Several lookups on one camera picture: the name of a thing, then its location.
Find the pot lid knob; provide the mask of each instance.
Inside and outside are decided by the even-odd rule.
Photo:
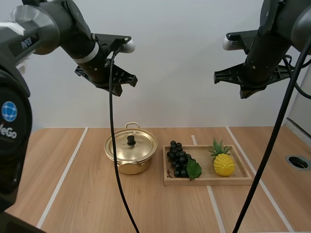
[[[134,135],[129,135],[129,136],[127,137],[127,144],[128,144],[129,146],[133,146],[133,145],[136,144]]]

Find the pineapple leaves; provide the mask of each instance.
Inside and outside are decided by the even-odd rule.
[[[224,147],[224,154],[227,154],[229,150],[230,150],[229,147]]]
[[[218,144],[216,139],[213,141],[213,150],[209,150],[211,152],[211,156],[217,156],[218,154],[228,154],[230,147],[223,147],[223,140]]]

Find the metal drain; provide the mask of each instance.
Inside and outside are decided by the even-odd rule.
[[[297,170],[311,170],[311,161],[303,156],[286,156],[286,161]]]

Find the white wall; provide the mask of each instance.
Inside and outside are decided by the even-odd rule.
[[[308,72],[302,82],[301,89],[311,94],[311,69]],[[311,100],[297,95],[296,100],[293,104],[293,108],[289,114],[289,118],[297,123],[306,132],[311,134]]]
[[[1,4],[0,20],[21,1]],[[226,33],[259,27],[262,0],[76,0],[92,32],[132,36],[136,51],[116,64],[136,74],[135,88],[114,98],[116,126],[273,125],[288,81],[241,100],[240,87],[213,84],[213,74],[239,63],[243,51],[225,51]],[[31,56],[25,79],[34,128],[109,126],[108,93],[74,74],[61,49]]]

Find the logo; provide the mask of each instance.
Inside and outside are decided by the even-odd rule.
[[[15,139],[17,137],[17,133],[13,131],[11,127],[5,128],[3,124],[0,125],[0,134],[3,136],[11,137]]]
[[[2,105],[1,113],[3,119],[7,122],[12,122],[17,117],[17,108],[13,102],[7,101]]]

